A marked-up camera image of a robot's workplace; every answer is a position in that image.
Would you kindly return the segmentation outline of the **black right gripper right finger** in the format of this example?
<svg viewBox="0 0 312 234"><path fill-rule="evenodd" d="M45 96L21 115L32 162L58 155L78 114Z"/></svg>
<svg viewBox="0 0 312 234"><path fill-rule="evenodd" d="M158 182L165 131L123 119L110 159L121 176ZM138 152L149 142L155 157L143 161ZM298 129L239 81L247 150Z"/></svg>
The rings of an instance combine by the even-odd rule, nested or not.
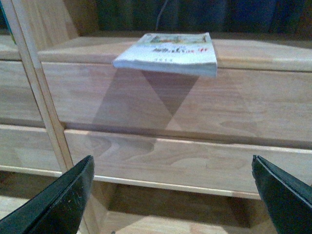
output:
<svg viewBox="0 0 312 234"><path fill-rule="evenodd" d="M310 234L312 187L257 155L252 174L277 233Z"/></svg>

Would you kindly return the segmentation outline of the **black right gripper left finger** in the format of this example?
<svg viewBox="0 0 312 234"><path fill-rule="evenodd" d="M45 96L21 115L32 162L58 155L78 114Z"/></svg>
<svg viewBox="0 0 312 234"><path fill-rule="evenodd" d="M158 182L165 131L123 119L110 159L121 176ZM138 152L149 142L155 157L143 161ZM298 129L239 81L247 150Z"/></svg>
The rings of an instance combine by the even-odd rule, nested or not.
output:
<svg viewBox="0 0 312 234"><path fill-rule="evenodd" d="M87 156L42 192L1 219L2 234L75 234L94 178L94 159Z"/></svg>

